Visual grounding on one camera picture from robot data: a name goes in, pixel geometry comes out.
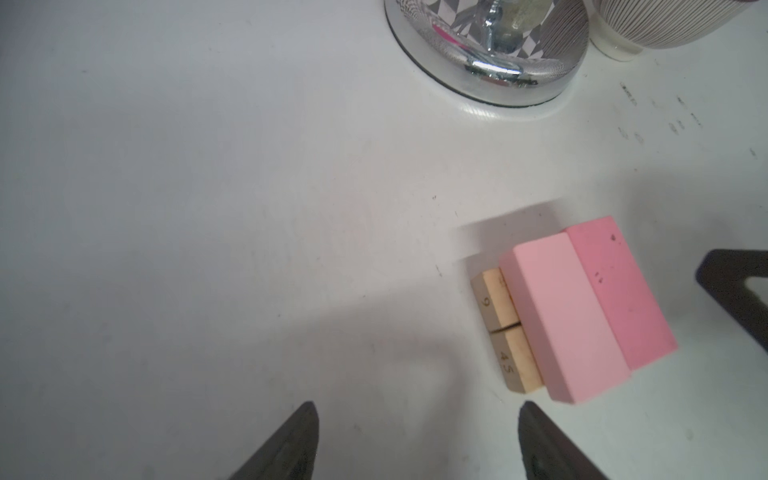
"white table surface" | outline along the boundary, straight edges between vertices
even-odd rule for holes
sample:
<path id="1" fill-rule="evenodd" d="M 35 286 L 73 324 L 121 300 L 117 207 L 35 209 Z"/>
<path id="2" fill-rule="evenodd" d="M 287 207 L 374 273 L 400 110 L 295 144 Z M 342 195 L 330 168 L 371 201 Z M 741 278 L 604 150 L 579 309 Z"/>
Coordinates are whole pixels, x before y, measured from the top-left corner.
<path id="1" fill-rule="evenodd" d="M 768 2 L 524 110 L 380 0 L 0 8 L 1 477 L 226 478 L 311 399 L 314 478 L 524 478 L 469 278 L 607 214 L 680 349 L 528 398 L 615 480 L 768 477 L 768 356 L 694 282 L 768 247 Z"/>

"pink block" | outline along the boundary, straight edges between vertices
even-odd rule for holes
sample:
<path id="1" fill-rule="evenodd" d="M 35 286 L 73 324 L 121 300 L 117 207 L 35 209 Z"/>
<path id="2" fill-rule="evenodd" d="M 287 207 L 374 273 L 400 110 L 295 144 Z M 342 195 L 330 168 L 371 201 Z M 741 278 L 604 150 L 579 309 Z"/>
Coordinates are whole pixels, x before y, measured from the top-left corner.
<path id="1" fill-rule="evenodd" d="M 517 245 L 499 266 L 550 397 L 583 402 L 629 379 L 566 233 Z"/>
<path id="2" fill-rule="evenodd" d="M 613 217 L 565 229 L 627 364 L 639 369 L 677 349 L 659 304 Z"/>

